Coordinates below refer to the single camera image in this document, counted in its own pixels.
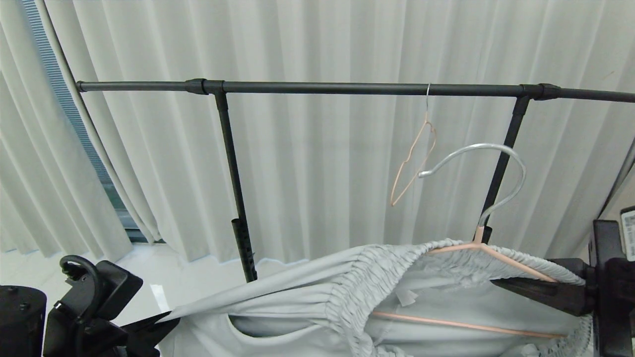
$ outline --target fabric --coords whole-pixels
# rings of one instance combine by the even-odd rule
[[[47,31],[82,81],[553,83],[635,91],[635,32],[624,31],[635,18],[632,1],[43,3],[53,23]],[[148,239],[163,238],[190,260],[236,258],[237,216],[214,99],[74,95]],[[465,145],[502,143],[514,99],[429,103],[438,133],[427,161],[433,165]],[[470,239],[496,152],[467,154],[388,205],[424,107],[422,97],[230,94],[256,260],[293,262],[426,237]],[[632,104],[532,102],[516,142],[526,184],[492,216],[492,243],[539,257],[577,256],[635,137],[632,112]],[[430,144],[420,140],[404,177]],[[510,166],[501,195],[516,178]]]
[[[112,261],[132,249],[18,1],[0,1],[0,249]]]
[[[578,356],[591,317],[576,318],[498,288],[489,280],[531,276],[479,251],[424,255],[456,245],[368,245],[176,308],[181,317],[160,344],[176,356]],[[546,260],[500,253],[558,281],[583,285]],[[402,306],[398,292],[415,301]],[[390,321],[375,311],[564,335],[524,337],[468,328]]]

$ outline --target vertical black pole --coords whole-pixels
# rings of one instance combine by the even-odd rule
[[[232,180],[234,189],[234,200],[236,201],[236,210],[238,218],[232,219],[234,227],[234,235],[236,236],[236,244],[240,260],[243,263],[244,278],[249,283],[258,278],[256,267],[253,262],[253,252],[251,250],[251,241],[249,238],[249,229],[247,228],[247,214],[244,210],[243,189],[238,176],[238,162],[236,161],[236,150],[234,148],[234,138],[232,136],[232,128],[229,124],[229,106],[227,105],[227,94],[224,91],[214,93],[216,98],[216,107],[220,116],[220,126],[223,130],[223,140],[225,141],[225,151],[227,153],[227,162],[229,163],[229,175]]]
[[[514,110],[512,111],[512,119],[509,122],[507,135],[505,136],[505,142],[503,143],[505,146],[514,147],[516,137],[518,136],[518,131],[520,130],[520,124],[523,122],[523,117],[527,112],[527,107],[529,106],[530,100],[531,97],[528,95],[518,97],[516,99],[516,105],[514,105]],[[498,190],[500,190],[500,185],[503,182],[503,176],[505,175],[505,169],[507,169],[508,162],[509,155],[501,152],[500,156],[498,157],[496,169],[494,170],[494,176],[491,178],[490,189],[487,192],[487,197],[485,198],[485,204],[483,205],[482,212],[484,212],[495,203],[496,196],[498,195]],[[491,228],[486,227],[485,232],[483,233],[483,243],[489,242],[490,236]]]

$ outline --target black cable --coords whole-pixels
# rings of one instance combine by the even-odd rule
[[[88,275],[90,275],[91,279],[94,282],[95,289],[93,291],[93,299],[90,304],[80,316],[77,317],[75,321],[77,331],[75,333],[75,354],[77,357],[81,357],[83,353],[83,338],[84,338],[84,329],[87,324],[93,319],[95,313],[97,313],[97,309],[99,308],[99,303],[102,301],[102,295],[104,293],[104,281],[99,275],[97,268],[93,263],[91,263],[88,259],[80,257],[78,255],[67,255],[60,259],[60,267],[62,267],[62,271],[69,275],[71,279],[78,279],[83,276],[83,271],[78,271],[73,267],[75,265],[80,266],[83,270],[86,271]]]

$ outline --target barcode sticker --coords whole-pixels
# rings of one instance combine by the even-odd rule
[[[622,232],[626,259],[635,262],[635,210],[622,213]]]

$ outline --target horizontal black rod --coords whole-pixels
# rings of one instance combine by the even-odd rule
[[[226,93],[298,93],[298,94],[374,94],[425,95],[428,84],[400,83],[301,83],[301,82],[232,82],[203,80],[206,93],[219,88]],[[77,82],[79,91],[191,91],[188,82]],[[635,93],[580,90],[553,86],[544,93],[541,84],[431,84],[429,95],[457,97],[523,97],[535,99],[572,98],[635,103]]]

